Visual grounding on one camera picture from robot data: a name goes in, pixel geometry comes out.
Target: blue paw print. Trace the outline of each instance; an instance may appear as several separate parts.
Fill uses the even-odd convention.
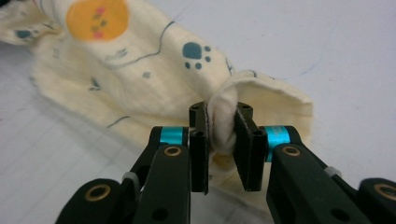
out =
[[[209,46],[205,46],[204,48],[201,47],[201,45],[194,43],[194,42],[189,42],[183,46],[183,56],[187,59],[192,59],[192,60],[199,60],[198,62],[192,61],[191,63],[195,63],[195,65],[191,65],[191,63],[186,62],[186,68],[190,69],[192,66],[195,66],[196,69],[201,69],[202,68],[202,61],[201,59],[203,58],[203,52],[210,52],[211,48]],[[205,56],[205,61],[207,63],[210,63],[211,58],[209,56]]]
[[[35,34],[38,34],[37,30],[16,30],[15,36],[22,39],[25,42],[32,41],[35,39]]]
[[[91,84],[92,86],[90,87],[90,91],[99,91],[102,89],[102,87],[100,87],[98,81],[94,77],[91,79]]]

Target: pinched fabric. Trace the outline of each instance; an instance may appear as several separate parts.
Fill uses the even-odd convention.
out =
[[[308,96],[259,72],[236,72],[144,0],[13,0],[0,7],[0,40],[32,50],[45,97],[137,148],[153,126],[188,126],[189,106],[205,101],[210,182],[259,207],[234,190],[237,102],[253,106],[257,124],[292,125],[310,141]]]

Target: metal screw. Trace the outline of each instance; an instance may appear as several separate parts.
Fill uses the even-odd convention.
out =
[[[375,184],[374,189],[380,195],[396,201],[396,188],[388,184]]]
[[[300,156],[300,150],[295,147],[284,147],[282,151],[289,156]]]
[[[111,188],[107,184],[99,184],[90,188],[87,193],[85,193],[85,200],[88,202],[98,202],[107,197],[110,193]]]
[[[165,153],[166,156],[178,156],[181,153],[181,148],[180,147],[167,147],[163,153]]]

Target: orange circle print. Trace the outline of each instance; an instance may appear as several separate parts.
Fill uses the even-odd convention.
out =
[[[112,40],[128,26],[124,0],[77,0],[67,11],[70,34],[79,40]]]

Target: blue ring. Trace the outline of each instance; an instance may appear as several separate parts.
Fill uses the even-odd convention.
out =
[[[265,126],[265,131],[268,136],[268,157],[267,161],[272,161],[274,148],[283,143],[290,143],[290,136],[288,130],[284,126]]]
[[[163,127],[160,142],[169,145],[183,145],[183,127]]]

